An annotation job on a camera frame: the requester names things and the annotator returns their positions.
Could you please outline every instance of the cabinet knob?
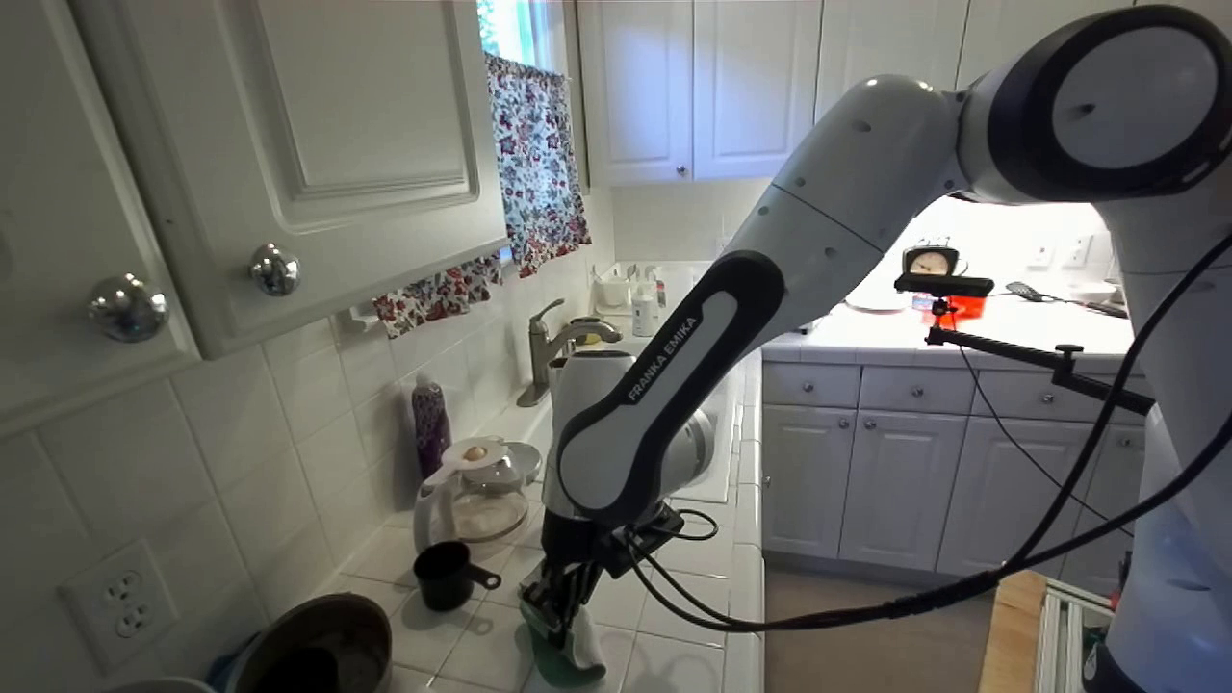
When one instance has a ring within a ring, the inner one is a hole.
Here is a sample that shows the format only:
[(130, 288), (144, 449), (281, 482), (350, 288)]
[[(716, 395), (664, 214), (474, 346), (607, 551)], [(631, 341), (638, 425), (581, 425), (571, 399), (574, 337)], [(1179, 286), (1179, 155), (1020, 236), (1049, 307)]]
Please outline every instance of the cabinet knob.
[(90, 324), (117, 341), (144, 341), (166, 324), (166, 295), (144, 286), (135, 271), (99, 282), (90, 301)]
[(300, 288), (305, 264), (291, 254), (281, 254), (272, 241), (257, 245), (252, 271), (268, 295), (287, 295)]

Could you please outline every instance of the upper cabinet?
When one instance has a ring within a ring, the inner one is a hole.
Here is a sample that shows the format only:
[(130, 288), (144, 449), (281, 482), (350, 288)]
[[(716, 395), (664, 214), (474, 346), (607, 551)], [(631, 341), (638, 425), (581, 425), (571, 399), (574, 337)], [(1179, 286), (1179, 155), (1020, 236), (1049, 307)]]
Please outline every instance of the upper cabinet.
[(965, 0), (826, 0), (816, 110), (874, 71), (955, 89)]
[(690, 175), (690, 0), (578, 5), (589, 171)]
[(697, 175), (767, 175), (809, 135), (816, 34), (816, 0), (697, 0)]
[(0, 11), (0, 433), (195, 359), (67, 0)]
[(581, 5), (601, 183), (767, 175), (811, 126), (821, 0)]
[(503, 238), (474, 5), (78, 8), (207, 354)]
[(1042, 34), (1132, 0), (972, 0), (959, 89), (973, 78), (1020, 56)]

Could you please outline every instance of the black cable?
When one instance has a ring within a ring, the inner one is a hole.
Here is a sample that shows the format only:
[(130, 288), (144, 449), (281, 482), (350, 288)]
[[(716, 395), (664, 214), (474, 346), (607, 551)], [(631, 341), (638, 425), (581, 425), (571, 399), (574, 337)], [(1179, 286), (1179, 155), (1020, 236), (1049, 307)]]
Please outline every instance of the black cable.
[[(973, 372), (973, 365), (972, 365), (972, 359), (965, 359), (965, 346), (959, 346), (959, 359), (961, 359), (961, 365), (965, 365), (965, 372), (972, 372), (972, 383), (973, 383), (977, 399), (991, 408), (991, 419), (1001, 425), (1001, 433), (1009, 438), (1009, 447), (1011, 447), (1018, 455), (1024, 455), (1024, 461), (1034, 465), (1040, 476), (1049, 476), (1054, 488), (1061, 488), (1061, 482), (1052, 476), (1052, 468), (1004, 425), (1001, 410), (992, 408), (987, 383), (977, 379), (977, 372)], [(1086, 495), (1079, 495), (1079, 493), (1075, 493), (1075, 504), (1086, 508), (1093, 518), (1110, 518), (1102, 508), (1093, 508), (1093, 504), (1090, 504)]]
[(1149, 337), (1154, 333), (1154, 325), (1163, 324), (1163, 316), (1188, 292), (1188, 286), (1232, 245), (1232, 236), (1226, 236), (1211, 248), (1206, 248), (1188, 269), (1187, 277), (1163, 295), (1163, 305), (1149, 316), (1149, 324), (1134, 332), (1132, 346), (1126, 348), (1122, 359), (1122, 368), (1111, 377), (1111, 388), (1102, 404), (1102, 416), (1093, 419), (1082, 449), (1079, 449), (1079, 461), (1070, 468), (1070, 476), (1061, 482), (1061, 488), (1054, 493), (1054, 500), (1049, 504), (1049, 511), (1040, 515), (1040, 522), (1033, 527), (1033, 536), (1009, 555), (1009, 567), (1024, 560), (1040, 538), (1052, 531), (1054, 515), (1065, 508), (1065, 500), (1075, 495), (1079, 488), (1079, 476), (1086, 474), (1086, 465), (1093, 461), (1093, 449), (1102, 441), (1102, 433), (1110, 432), (1110, 419), (1111, 419), (1111, 408), (1115, 408), (1115, 395), (1126, 392), (1126, 379), (1128, 379), (1128, 368), (1134, 365), (1134, 359), (1143, 354)]
[(1188, 488), (1217, 458), (1222, 449), (1232, 441), (1232, 410), (1226, 416), (1222, 432), (1188, 458), (1188, 465), (1165, 482), (1163, 488), (1154, 488), (1149, 500), (1132, 504), (1128, 511), (1111, 515), (1110, 522), (1096, 522), (1082, 536), (1070, 536), (1065, 541), (1054, 541), (1040, 555), (1027, 555), (1024, 567), (1040, 567), (1040, 560), (1052, 560), (1075, 547), (1086, 547), (1093, 538), (1105, 538), (1110, 531), (1115, 531), (1122, 522), (1132, 522), (1149, 511), (1154, 511), (1160, 504), (1176, 500), (1181, 488)]
[(687, 531), (678, 531), (675, 538), (680, 538), (680, 541), (708, 541), (708, 538), (716, 538), (719, 536), (719, 518), (714, 518), (708, 511), (701, 511), (701, 508), (678, 508), (678, 515), (697, 515), (701, 522), (705, 522), (705, 531), (701, 536), (687, 536)]
[(697, 626), (708, 626), (708, 630), (821, 630), (821, 626), (847, 626), (847, 623), (866, 623), (866, 618), (902, 618), (902, 617), (920, 617), (920, 613), (933, 613), (933, 606), (947, 606), (947, 605), (959, 605), (959, 599), (972, 599), (977, 592), (991, 592), (1001, 577), (1018, 574), (1018, 570), (1027, 570), (1027, 567), (1040, 567), (1040, 560), (1052, 560), (1060, 555), (1070, 555), (1086, 541), (1096, 541), (1105, 536), (1111, 536), (1115, 527), (1154, 511), (1160, 504), (1176, 500), (1181, 488), (1188, 488), (1217, 458), (1222, 449), (1232, 441), (1232, 410), (1226, 416), (1222, 432), (1195, 455), (1195, 461), (1176, 476), (1165, 482), (1163, 488), (1154, 488), (1149, 500), (1132, 504), (1128, 511), (1111, 515), (1110, 522), (1096, 522), (1060, 547), (1049, 547), (1040, 555), (1027, 555), (1020, 567), (1004, 560), (1001, 570), (987, 570), (987, 574), (972, 574), (961, 582), (950, 582), (945, 587), (929, 587), (929, 592), (912, 592), (912, 597), (902, 597), (902, 599), (883, 599), (883, 605), (866, 605), (866, 606), (830, 606), (830, 613), (809, 613), (809, 617), (791, 617), (791, 618), (762, 618), (762, 623), (749, 623), (749, 618), (735, 618), (735, 617), (723, 617), (708, 605), (701, 605), (680, 582), (675, 582), (652, 555), (644, 555), (664, 577), (667, 586), (675, 586), (692, 606), (701, 606), (705, 617), (714, 618), (701, 618), (687, 606), (678, 606), (671, 597), (664, 597), (656, 587), (656, 582), (644, 574), (644, 567), (637, 567), (638, 582), (652, 587), (652, 597), (671, 606), (675, 617), (697, 623)]
[(1149, 337), (1154, 333), (1154, 325), (1163, 324), (1163, 316), (1181, 301), (1181, 292), (1232, 245), (1232, 236), (1226, 236), (1211, 248), (1206, 248), (1188, 271), (1165, 292), (1165, 301), (1149, 316), (1149, 324), (1134, 332), (1128, 354), (1122, 359), (1122, 368), (1111, 377), (1111, 388), (1105, 395), (1105, 408), (1096, 416), (1096, 424), (1090, 425), (1090, 438), (1070, 468), (1070, 476), (1061, 482), (1060, 495), (1052, 500), (1049, 515), (1034, 522), (1034, 531), (1027, 536), (1027, 541), (1001, 567), (1001, 570), (982, 570), (982, 574), (972, 574), (972, 577), (959, 577), (950, 586), (941, 586), (941, 587), (929, 587), (929, 592), (912, 592), (912, 597), (902, 597), (902, 599), (887, 599), (887, 605), (871, 605), (871, 606), (830, 606), (830, 613), (809, 613), (809, 617), (794, 617), (794, 618), (767, 618), (767, 623), (749, 623), (749, 618), (730, 618), (723, 613), (714, 613), (708, 605), (701, 605), (687, 586), (678, 586), (652, 555), (644, 555), (692, 606), (708, 613), (714, 618), (701, 618), (701, 617), (690, 617), (680, 613), (678, 605), (671, 605), (656, 586), (652, 577), (637, 567), (638, 582), (652, 587), (652, 597), (671, 606), (675, 617), (697, 623), (697, 626), (714, 626), (714, 630), (816, 630), (816, 626), (847, 626), (847, 623), (866, 623), (866, 618), (902, 618), (902, 617), (920, 617), (920, 613), (933, 613), (933, 606), (947, 606), (947, 605), (959, 605), (965, 597), (977, 597), (977, 592), (991, 592), (1001, 577), (1018, 574), (1018, 570), (1027, 570), (1027, 567), (1040, 567), (1040, 560), (1052, 560), (1065, 551), (1079, 551), (1102, 536), (1111, 536), (1115, 527), (1149, 515), (1150, 508), (1165, 504), (1170, 495), (1179, 495), (1187, 486), (1195, 486), (1211, 461), (1217, 455), (1227, 447), (1232, 438), (1232, 410), (1226, 416), (1226, 425), (1201, 447), (1201, 455), (1170, 482), (1163, 486), (1160, 493), (1150, 493), (1149, 500), (1132, 504), (1128, 511), (1060, 541), (1060, 547), (1049, 547), (1040, 555), (1034, 541), (1049, 536), (1052, 518), (1060, 515), (1060, 508), (1075, 495), (1075, 486), (1079, 476), (1086, 474), (1090, 458), (1093, 458), (1093, 447), (1102, 441), (1110, 419), (1111, 419), (1111, 408), (1115, 408), (1115, 395), (1128, 379), (1128, 368), (1134, 360), (1134, 354), (1149, 346)]

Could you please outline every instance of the red object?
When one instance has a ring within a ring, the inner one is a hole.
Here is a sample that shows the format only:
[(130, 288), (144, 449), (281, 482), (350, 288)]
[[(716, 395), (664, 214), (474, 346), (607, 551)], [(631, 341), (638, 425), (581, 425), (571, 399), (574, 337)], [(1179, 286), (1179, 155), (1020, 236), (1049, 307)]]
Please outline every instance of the red object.
[(933, 305), (934, 325), (955, 332), (961, 320), (987, 316), (987, 295), (947, 295)]

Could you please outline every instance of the drawer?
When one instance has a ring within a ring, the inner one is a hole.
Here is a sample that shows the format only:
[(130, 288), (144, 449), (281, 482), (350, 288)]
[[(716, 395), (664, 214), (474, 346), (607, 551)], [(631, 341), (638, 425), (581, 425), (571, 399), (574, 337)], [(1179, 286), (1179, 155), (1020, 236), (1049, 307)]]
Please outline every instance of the drawer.
[(801, 408), (853, 408), (857, 368), (774, 365), (762, 372), (762, 399)]
[(1011, 419), (1093, 419), (1102, 399), (1082, 395), (1075, 388), (1052, 383), (1049, 372), (982, 372), (977, 377), (997, 416)]
[(950, 368), (861, 368), (857, 408), (972, 410), (972, 372)]

